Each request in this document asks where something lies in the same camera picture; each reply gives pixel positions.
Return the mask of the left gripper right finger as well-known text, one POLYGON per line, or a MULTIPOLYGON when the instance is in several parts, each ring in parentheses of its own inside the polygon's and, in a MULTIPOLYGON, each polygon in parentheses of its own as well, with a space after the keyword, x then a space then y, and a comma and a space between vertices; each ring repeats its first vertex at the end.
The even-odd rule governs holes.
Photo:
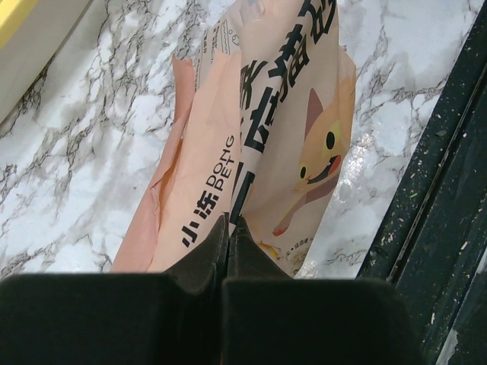
POLYGON ((293 279, 253 241, 230 238, 222 284, 224 364, 420 364, 409 314, 377 279, 293 279))

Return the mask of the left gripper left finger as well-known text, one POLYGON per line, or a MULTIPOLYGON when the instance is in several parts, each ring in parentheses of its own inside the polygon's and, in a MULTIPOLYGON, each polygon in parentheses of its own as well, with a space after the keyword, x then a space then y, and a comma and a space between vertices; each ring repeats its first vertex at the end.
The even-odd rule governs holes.
POLYGON ((217 364, 228 253, 221 216, 162 273, 25 274, 1 282, 3 364, 217 364))

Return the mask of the pink cat litter bag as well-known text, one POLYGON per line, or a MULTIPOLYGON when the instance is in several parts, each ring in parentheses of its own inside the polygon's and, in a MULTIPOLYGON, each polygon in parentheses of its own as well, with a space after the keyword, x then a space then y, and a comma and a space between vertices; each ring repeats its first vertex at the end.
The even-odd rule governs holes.
POLYGON ((173 128, 113 271, 166 271, 220 228, 294 277, 350 146, 336 2, 236 1, 173 73, 173 128))

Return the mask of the yellow plastic litter box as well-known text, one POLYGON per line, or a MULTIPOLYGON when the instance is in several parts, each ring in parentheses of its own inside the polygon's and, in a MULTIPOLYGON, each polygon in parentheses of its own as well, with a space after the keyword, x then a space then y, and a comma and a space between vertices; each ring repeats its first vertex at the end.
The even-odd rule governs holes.
POLYGON ((1 2, 1 119, 32 85, 89 1, 1 2))

